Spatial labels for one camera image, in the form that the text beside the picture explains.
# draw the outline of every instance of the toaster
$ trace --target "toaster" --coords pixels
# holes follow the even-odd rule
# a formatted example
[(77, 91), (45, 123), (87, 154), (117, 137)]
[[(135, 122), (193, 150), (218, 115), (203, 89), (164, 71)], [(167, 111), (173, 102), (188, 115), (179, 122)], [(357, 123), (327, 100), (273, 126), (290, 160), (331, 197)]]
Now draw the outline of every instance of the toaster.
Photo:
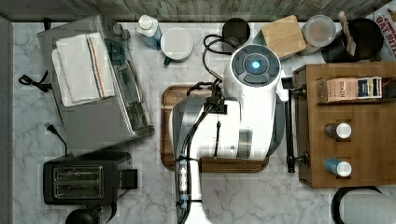
[(46, 204), (116, 203), (129, 189), (137, 189), (137, 170), (132, 169), (132, 157), (128, 152), (101, 149), (44, 163)]
[[(113, 68), (115, 96), (65, 107), (51, 53), (56, 41), (99, 33)], [(37, 34), (47, 66), (55, 102), (65, 128), (67, 147), (74, 156), (94, 152), (154, 132), (140, 87), (128, 39), (128, 30), (108, 16), (92, 16)]]

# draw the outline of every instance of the white towel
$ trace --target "white towel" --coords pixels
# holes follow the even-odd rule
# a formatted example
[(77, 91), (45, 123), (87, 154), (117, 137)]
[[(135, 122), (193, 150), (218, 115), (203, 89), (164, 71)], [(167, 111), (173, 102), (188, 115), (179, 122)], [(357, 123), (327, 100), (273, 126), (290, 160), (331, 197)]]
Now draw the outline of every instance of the white towel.
[(112, 68), (98, 33), (60, 39), (56, 46), (52, 60), (64, 106), (115, 95)]

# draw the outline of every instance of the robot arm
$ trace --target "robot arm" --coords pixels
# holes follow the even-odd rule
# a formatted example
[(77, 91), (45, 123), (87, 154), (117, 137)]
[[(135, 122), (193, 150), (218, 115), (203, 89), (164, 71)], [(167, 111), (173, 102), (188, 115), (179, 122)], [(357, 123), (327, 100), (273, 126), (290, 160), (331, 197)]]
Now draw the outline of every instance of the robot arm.
[[(211, 223), (202, 205), (198, 161), (203, 157), (234, 159), (239, 140), (240, 106), (225, 101), (225, 114), (205, 113), (205, 98), (188, 97), (172, 110), (169, 128), (174, 148), (177, 181), (177, 219), (179, 223)], [(181, 147), (188, 133), (199, 122), (189, 150)]]
[[(187, 97), (173, 108), (169, 128), (176, 162), (178, 223), (210, 223), (201, 201), (198, 160), (202, 157), (262, 161), (269, 156), (276, 94), (281, 93), (280, 71), (280, 61), (271, 50), (244, 46), (233, 54), (224, 72), (227, 100), (221, 94), (208, 100)], [(221, 111), (212, 111), (210, 106)]]

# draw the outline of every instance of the countertop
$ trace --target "countertop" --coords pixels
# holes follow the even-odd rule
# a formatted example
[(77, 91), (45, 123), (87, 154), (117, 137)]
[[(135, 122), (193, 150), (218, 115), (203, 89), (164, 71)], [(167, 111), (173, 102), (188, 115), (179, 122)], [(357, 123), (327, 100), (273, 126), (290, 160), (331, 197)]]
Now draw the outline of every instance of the countertop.
[[(139, 189), (131, 190), (118, 202), (118, 212), (110, 223), (176, 223), (174, 173), (163, 167), (160, 158), (161, 96), (175, 84), (208, 81), (202, 65), (203, 38), (220, 34), (222, 23), (162, 23), (163, 32), (173, 26), (188, 29), (194, 38), (191, 57), (184, 63), (163, 66), (164, 55), (148, 48), (134, 23), (122, 23), (131, 32), (129, 41), (148, 111), (156, 132), (124, 144), (139, 171)], [(251, 23), (252, 37), (263, 23)], [(13, 221), (14, 223), (64, 223), (75, 206), (45, 205), (42, 193), (42, 166), (60, 157), (64, 146), (44, 123), (50, 122), (64, 134), (51, 93), (22, 86), (18, 78), (29, 75), (39, 80), (46, 68), (36, 33), (42, 23), (13, 23)], [(208, 66), (222, 74), (229, 56), (207, 53)], [(292, 56), (282, 62), (289, 76), (308, 63), (324, 63), (320, 52)], [(202, 174), (204, 208), (213, 223), (332, 223), (330, 205), (336, 189), (310, 189), (300, 184), (298, 174), (288, 174), (285, 139), (269, 165), (257, 174)], [(381, 188), (396, 196), (395, 187)]]

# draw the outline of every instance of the white lid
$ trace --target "white lid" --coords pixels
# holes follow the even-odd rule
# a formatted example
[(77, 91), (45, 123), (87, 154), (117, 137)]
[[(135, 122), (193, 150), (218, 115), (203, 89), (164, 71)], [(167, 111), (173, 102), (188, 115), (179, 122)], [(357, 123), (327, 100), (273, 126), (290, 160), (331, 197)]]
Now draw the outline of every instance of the white lid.
[(153, 36), (158, 27), (158, 21), (150, 16), (143, 15), (136, 25), (136, 31), (139, 34)]
[(183, 60), (188, 57), (193, 47), (192, 35), (183, 27), (173, 27), (161, 37), (163, 53), (173, 60)]
[(341, 161), (337, 165), (337, 174), (346, 177), (352, 173), (352, 166), (347, 161)]
[(325, 47), (335, 39), (336, 28), (332, 19), (327, 16), (317, 15), (311, 17), (306, 22), (303, 33), (310, 45), (314, 47)]
[(352, 134), (352, 128), (347, 123), (340, 123), (335, 131), (340, 138), (348, 138)]

